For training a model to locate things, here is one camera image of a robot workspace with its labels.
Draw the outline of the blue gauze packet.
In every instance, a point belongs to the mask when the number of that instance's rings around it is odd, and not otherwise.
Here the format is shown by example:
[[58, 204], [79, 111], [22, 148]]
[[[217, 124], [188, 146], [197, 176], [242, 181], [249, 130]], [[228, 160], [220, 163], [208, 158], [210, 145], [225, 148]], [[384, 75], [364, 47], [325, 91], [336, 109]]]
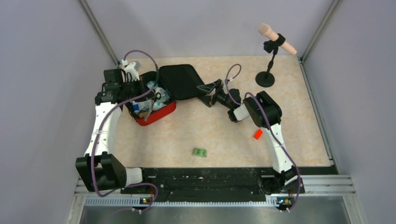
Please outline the blue gauze packet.
[[140, 101], [140, 102], [132, 101], [134, 113], [139, 114], [149, 111], [151, 103], [152, 103], [151, 100]]

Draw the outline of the small teal pad packet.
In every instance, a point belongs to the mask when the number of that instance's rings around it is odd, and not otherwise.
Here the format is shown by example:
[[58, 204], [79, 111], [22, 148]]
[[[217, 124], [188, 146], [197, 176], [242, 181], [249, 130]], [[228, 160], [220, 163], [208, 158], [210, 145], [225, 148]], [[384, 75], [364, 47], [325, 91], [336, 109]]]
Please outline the small teal pad packet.
[[149, 81], [147, 82], [147, 87], [149, 89], [155, 89], [158, 87], [158, 83], [156, 81]]

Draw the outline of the red black medicine kit case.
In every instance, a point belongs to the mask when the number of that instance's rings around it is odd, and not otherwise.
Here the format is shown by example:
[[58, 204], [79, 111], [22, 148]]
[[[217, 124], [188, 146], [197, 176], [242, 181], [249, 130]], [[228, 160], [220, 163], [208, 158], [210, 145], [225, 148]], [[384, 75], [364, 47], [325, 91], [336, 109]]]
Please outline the red black medicine kit case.
[[[132, 102], [126, 104], [131, 117], [141, 126], [148, 126], [174, 112], [177, 107], [177, 101], [205, 95], [197, 89], [197, 86], [204, 84], [204, 82], [195, 68], [190, 64], [162, 66], [159, 68], [159, 75], [158, 87], [164, 88], [168, 92], [170, 99], [163, 102], [157, 101], [161, 103], [161, 108], [157, 111], [153, 111], [147, 121], [144, 120], [144, 116], [148, 111], [136, 114], [133, 111]], [[141, 77], [147, 85], [147, 82], [155, 81], [156, 72], [146, 72], [142, 74]]]

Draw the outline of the black handled scissors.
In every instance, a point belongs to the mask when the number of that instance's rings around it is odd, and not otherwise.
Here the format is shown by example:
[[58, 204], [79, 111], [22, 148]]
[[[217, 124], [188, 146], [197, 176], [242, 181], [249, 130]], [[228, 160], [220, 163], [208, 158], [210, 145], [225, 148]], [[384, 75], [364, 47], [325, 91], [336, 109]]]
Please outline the black handled scissors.
[[148, 112], [147, 114], [144, 116], [144, 120], [147, 121], [149, 116], [151, 115], [151, 113], [153, 111], [157, 111], [161, 108], [161, 103], [158, 103], [157, 101], [160, 100], [162, 97], [161, 93], [156, 91], [155, 95], [153, 96], [153, 98], [150, 100], [149, 103], [149, 108], [148, 108]]

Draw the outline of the clear bag wipe sachets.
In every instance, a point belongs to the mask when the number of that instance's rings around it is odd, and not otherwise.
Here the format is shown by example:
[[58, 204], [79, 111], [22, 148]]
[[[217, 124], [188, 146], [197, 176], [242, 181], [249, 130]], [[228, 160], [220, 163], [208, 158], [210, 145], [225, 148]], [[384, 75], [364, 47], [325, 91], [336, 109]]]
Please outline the clear bag wipe sachets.
[[170, 99], [168, 92], [164, 88], [156, 87], [154, 90], [158, 101], [163, 102]]

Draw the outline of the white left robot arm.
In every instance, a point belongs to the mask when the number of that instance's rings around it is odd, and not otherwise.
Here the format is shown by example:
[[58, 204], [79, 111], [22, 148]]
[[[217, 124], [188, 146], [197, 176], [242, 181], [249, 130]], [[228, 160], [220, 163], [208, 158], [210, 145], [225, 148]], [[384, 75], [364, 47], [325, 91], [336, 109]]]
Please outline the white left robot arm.
[[95, 123], [84, 155], [76, 159], [76, 169], [89, 192], [116, 190], [132, 185], [139, 193], [150, 181], [141, 168], [126, 168], [114, 155], [116, 129], [123, 101], [141, 95], [137, 69], [104, 71], [105, 82], [94, 98]]

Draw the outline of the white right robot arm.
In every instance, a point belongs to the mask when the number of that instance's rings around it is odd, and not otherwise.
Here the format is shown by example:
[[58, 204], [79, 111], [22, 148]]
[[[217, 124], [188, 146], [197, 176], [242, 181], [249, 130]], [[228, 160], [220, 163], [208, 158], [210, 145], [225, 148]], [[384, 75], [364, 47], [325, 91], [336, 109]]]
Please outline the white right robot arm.
[[274, 191], [287, 192], [299, 181], [299, 171], [288, 154], [282, 135], [280, 106], [265, 91], [253, 96], [247, 93], [241, 98], [238, 89], [229, 89], [222, 80], [197, 86], [203, 96], [199, 99], [208, 107], [220, 103], [228, 108], [229, 119], [238, 123], [251, 118], [254, 124], [266, 134], [275, 171]]

